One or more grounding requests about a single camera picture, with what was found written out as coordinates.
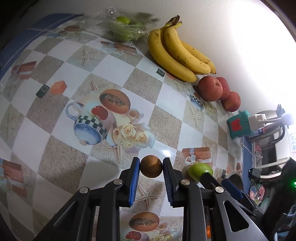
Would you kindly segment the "teal box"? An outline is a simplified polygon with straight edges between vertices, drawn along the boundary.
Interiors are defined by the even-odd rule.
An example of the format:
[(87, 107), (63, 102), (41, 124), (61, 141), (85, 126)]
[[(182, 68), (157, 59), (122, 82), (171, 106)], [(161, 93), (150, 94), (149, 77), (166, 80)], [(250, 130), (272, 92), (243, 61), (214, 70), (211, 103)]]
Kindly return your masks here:
[(241, 111), (239, 114), (230, 117), (227, 120), (227, 124), (230, 131), (230, 137), (240, 138), (244, 136), (249, 136), (251, 134), (251, 129), (248, 121), (250, 113), (248, 111)]

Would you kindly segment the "small green mango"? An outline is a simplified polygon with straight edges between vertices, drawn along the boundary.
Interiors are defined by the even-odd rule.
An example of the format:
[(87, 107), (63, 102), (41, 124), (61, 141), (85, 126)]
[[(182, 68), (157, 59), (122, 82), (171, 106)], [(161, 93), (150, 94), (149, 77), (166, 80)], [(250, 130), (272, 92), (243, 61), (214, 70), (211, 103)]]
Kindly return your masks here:
[(195, 163), (187, 168), (188, 175), (194, 180), (199, 181), (205, 173), (213, 175), (213, 169), (206, 163)]

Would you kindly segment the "orange with rough skin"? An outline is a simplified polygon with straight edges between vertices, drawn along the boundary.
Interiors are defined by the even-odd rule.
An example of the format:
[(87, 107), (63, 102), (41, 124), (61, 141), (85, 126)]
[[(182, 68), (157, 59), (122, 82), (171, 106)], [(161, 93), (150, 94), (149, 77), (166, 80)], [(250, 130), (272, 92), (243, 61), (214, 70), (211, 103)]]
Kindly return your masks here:
[(211, 239), (210, 225), (206, 225), (206, 235), (208, 239)]

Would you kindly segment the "yellow banana bunch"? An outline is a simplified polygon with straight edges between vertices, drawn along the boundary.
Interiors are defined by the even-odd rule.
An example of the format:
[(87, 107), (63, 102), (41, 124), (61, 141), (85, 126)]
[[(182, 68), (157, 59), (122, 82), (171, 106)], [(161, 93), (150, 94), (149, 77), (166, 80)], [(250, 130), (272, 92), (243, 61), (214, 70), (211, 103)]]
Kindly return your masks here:
[(153, 59), (184, 82), (197, 81), (197, 75), (216, 74), (216, 67), (207, 56), (180, 40), (177, 28), (181, 25), (177, 15), (149, 33), (148, 47)]

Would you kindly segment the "red apple middle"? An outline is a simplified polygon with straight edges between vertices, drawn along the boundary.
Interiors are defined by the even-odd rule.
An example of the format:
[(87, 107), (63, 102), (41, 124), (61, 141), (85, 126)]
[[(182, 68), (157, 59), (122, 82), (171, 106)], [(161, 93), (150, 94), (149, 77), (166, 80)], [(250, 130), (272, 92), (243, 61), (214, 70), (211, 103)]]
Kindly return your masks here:
[(226, 99), (229, 94), (230, 94), (230, 88), (229, 88), (229, 85), (228, 85), (228, 82), (225, 78), (223, 77), (217, 77), (216, 78), (222, 85), (222, 88), (223, 88), (223, 92), (222, 92), (222, 96), (219, 98), (220, 100), (224, 100)]

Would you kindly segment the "red apple right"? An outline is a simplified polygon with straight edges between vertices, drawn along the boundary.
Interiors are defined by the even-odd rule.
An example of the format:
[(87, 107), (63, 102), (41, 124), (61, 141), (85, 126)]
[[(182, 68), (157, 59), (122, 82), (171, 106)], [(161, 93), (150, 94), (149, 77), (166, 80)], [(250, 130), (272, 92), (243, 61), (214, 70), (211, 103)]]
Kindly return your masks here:
[(235, 112), (241, 105), (241, 99), (237, 92), (231, 91), (229, 96), (221, 101), (222, 106), (228, 112)]

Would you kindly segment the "black power adapter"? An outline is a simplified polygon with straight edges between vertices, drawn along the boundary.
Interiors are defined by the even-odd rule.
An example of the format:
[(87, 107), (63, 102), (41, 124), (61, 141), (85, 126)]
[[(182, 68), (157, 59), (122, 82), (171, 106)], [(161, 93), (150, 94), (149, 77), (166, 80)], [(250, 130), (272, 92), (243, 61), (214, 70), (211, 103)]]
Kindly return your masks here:
[(261, 176), (261, 171), (257, 168), (251, 168), (248, 170), (248, 178), (250, 180), (259, 180)]

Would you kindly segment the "stainless steel kettle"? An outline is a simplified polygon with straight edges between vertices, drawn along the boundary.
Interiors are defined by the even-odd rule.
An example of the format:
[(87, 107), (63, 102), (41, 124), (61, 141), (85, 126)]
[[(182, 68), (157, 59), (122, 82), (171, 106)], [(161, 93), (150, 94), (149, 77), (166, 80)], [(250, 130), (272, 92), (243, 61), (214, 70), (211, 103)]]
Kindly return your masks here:
[(265, 127), (253, 132), (246, 137), (247, 142), (252, 143), (262, 139), (267, 139), (268, 145), (273, 145), (285, 137), (285, 126), (279, 123), (269, 123)]

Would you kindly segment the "checkered plastic tablecloth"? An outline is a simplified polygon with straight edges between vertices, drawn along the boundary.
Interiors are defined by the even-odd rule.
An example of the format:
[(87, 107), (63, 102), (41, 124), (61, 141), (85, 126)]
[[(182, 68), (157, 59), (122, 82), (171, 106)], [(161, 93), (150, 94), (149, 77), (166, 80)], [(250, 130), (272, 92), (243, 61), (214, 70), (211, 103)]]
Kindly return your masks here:
[(132, 159), (170, 158), (208, 147), (214, 176), (241, 172), (232, 116), (137, 47), (86, 31), (83, 17), (26, 44), (1, 79), (1, 215), (17, 240), (33, 240), (81, 187), (119, 177)]

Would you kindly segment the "red apple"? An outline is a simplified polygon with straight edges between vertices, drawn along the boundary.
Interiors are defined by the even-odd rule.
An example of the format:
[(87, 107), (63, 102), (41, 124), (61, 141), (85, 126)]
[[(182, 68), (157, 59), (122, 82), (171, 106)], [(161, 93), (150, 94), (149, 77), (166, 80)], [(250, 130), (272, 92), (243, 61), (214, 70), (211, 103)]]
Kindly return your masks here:
[(221, 101), (222, 106), (228, 112), (235, 112), (241, 105), (241, 99), (237, 92), (231, 91), (229, 96)]
[(217, 101), (223, 93), (220, 81), (211, 76), (205, 76), (198, 83), (198, 91), (206, 101)]
[(222, 85), (222, 88), (223, 88), (223, 92), (222, 92), (222, 96), (219, 98), (220, 100), (224, 100), (226, 99), (229, 94), (230, 94), (230, 88), (229, 88), (229, 85), (228, 85), (228, 82), (225, 78), (223, 77), (217, 77), (216, 78)]

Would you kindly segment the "stainless steel bowl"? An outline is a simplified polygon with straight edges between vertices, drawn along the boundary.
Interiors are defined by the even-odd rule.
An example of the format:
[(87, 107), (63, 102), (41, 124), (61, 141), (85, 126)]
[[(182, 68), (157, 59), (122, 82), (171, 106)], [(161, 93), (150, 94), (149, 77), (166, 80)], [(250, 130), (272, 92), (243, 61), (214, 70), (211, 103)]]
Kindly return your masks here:
[(242, 180), (241, 175), (238, 172), (233, 171), (233, 172), (229, 173), (226, 176), (226, 179), (229, 179), (242, 192), (244, 191), (243, 180)]

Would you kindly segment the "red apple left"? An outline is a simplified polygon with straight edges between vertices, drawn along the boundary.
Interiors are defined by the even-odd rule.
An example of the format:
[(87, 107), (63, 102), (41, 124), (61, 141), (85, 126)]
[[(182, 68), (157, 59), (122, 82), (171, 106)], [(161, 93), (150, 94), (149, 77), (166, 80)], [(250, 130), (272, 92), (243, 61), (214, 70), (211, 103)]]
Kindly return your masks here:
[(217, 101), (223, 93), (220, 81), (211, 76), (205, 76), (198, 83), (198, 91), (206, 101)]

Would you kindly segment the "white power strip lamp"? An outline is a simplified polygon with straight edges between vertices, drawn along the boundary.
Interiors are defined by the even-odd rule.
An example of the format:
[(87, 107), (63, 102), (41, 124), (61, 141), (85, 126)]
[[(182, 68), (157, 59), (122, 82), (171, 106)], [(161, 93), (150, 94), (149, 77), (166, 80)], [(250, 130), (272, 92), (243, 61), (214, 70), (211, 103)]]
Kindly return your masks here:
[(269, 123), (279, 123), (284, 126), (289, 126), (295, 123), (295, 118), (286, 113), (279, 104), (276, 110), (265, 110), (257, 114), (248, 116), (248, 123), (252, 132), (265, 127)]

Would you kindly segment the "blue striped cloth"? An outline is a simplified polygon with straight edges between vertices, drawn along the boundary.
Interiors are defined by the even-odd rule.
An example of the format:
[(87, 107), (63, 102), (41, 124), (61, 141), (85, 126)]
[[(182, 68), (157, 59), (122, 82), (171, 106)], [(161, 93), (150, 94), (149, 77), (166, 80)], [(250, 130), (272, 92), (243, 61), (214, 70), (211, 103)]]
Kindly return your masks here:
[(61, 24), (82, 14), (51, 14), (43, 17), (32, 27), (20, 32), (3, 49), (1, 49), (1, 78), (20, 56), (22, 51), (41, 35), (56, 29)]

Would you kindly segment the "brown round fruit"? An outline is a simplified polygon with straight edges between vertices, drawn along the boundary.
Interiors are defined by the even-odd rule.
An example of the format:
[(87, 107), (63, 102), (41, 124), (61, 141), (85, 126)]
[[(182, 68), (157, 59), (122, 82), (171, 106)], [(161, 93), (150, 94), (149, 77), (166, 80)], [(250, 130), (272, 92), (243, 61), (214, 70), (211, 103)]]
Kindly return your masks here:
[(145, 177), (157, 178), (162, 170), (162, 162), (154, 155), (147, 155), (140, 161), (140, 171)]

